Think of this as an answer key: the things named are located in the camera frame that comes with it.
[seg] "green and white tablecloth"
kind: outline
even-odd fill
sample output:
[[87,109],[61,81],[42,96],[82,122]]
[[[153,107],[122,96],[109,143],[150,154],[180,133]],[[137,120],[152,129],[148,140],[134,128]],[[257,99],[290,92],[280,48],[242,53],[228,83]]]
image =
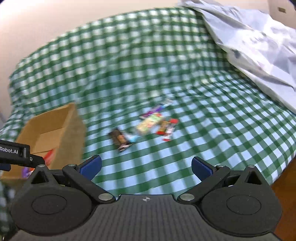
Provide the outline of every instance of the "green and white tablecloth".
[[[272,183],[295,156],[296,117],[226,59],[200,14],[152,9],[76,28],[23,59],[10,77],[14,110],[0,139],[14,141],[34,115],[76,102],[87,126],[83,158],[114,195],[180,194],[199,183],[193,156],[233,169],[253,164]],[[170,142],[148,134],[119,153],[108,133],[170,98],[179,119]]]

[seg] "brown box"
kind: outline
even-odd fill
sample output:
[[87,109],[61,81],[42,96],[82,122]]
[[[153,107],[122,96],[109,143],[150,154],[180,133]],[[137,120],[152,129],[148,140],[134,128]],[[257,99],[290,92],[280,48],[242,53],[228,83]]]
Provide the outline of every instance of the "brown box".
[[[80,164],[84,148],[86,128],[74,103],[42,113],[27,122],[16,143],[30,146],[30,153],[44,157],[54,150],[49,169],[61,169],[70,163]],[[11,171],[3,172],[1,181],[18,189],[24,183],[24,167],[11,165]]]

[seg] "metal screw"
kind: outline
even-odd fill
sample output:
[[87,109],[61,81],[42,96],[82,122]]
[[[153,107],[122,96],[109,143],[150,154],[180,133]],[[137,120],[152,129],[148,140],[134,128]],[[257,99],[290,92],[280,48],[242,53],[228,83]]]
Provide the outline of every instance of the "metal screw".
[[102,193],[99,195],[99,199],[102,201],[109,201],[113,198],[113,195],[111,195],[110,193]]
[[182,199],[183,201],[191,201],[194,199],[194,196],[190,193],[183,193],[180,195],[180,199]]

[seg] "brown floor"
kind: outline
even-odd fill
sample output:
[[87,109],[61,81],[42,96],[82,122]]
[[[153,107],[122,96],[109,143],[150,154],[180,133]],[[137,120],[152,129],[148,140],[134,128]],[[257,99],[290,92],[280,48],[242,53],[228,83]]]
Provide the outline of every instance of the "brown floor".
[[271,187],[283,209],[275,234],[283,241],[296,241],[296,158]]

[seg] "crumpled white plastic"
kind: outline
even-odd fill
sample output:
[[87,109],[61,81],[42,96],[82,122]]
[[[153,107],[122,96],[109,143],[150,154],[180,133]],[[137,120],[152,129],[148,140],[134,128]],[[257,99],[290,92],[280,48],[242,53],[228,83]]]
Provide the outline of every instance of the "crumpled white plastic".
[[202,13],[227,59],[265,94],[296,114],[296,30],[259,10],[222,6],[213,0],[180,0]]

